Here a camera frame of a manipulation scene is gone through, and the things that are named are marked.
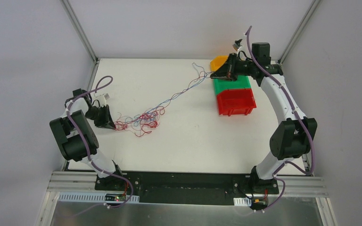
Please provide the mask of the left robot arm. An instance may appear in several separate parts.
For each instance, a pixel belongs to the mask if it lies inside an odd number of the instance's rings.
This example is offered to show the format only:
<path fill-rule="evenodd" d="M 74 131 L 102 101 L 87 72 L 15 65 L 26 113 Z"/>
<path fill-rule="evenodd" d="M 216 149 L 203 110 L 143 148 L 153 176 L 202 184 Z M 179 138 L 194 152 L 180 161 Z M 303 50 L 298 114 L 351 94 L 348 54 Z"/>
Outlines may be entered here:
<path fill-rule="evenodd" d="M 105 97 L 94 100 L 86 90 L 76 89 L 73 97 L 65 101 L 65 112 L 51 120 L 49 126 L 67 161 L 82 162 L 91 167 L 97 173 L 97 185 L 120 190 L 125 178 L 119 166 L 99 150 L 98 139 L 89 121 L 93 121 L 97 128 L 115 129 Z"/>

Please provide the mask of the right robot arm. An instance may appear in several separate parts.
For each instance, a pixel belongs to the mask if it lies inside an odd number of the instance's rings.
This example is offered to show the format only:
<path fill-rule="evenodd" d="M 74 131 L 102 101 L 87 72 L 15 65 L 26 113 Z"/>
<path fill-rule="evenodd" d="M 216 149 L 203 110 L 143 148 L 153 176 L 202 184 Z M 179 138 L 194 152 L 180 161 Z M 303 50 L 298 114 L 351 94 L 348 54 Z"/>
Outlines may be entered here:
<path fill-rule="evenodd" d="M 318 124 L 297 106 L 287 88 L 281 67 L 271 63 L 269 43 L 253 43 L 247 48 L 250 55 L 242 59 L 240 54 L 246 53 L 241 42 L 234 42 L 236 52 L 229 54 L 210 78 L 236 82 L 239 76 L 250 76 L 267 95 L 279 125 L 270 137 L 269 153 L 252 168 L 249 179 L 241 188 L 254 193 L 275 193 L 277 182 L 274 176 L 278 171 L 294 159 L 314 152 L 313 138 Z"/>

